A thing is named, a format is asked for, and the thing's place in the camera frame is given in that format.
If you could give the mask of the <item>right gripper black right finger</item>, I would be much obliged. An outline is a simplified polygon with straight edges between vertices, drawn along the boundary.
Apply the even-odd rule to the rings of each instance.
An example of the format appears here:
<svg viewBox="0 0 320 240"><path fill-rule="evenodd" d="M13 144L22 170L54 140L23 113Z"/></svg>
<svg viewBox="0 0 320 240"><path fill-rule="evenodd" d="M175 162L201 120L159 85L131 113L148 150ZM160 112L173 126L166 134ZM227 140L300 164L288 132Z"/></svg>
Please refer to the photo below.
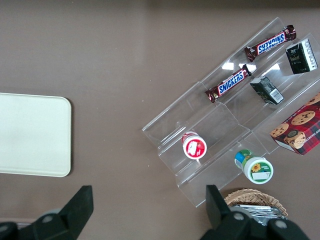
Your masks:
<svg viewBox="0 0 320 240"><path fill-rule="evenodd" d="M231 211L216 185L206 186L206 212L211 224L202 240L266 240L267 228L247 214Z"/></svg>

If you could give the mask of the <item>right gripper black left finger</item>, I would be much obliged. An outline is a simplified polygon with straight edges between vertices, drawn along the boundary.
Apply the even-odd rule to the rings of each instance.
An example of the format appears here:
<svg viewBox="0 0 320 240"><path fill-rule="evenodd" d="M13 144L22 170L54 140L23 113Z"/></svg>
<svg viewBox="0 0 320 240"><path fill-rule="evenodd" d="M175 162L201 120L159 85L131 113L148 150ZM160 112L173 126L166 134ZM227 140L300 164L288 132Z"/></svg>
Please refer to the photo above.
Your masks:
<svg viewBox="0 0 320 240"><path fill-rule="evenodd" d="M32 223L32 239L76 240L93 211L93 188L84 185L59 212L45 214Z"/></svg>

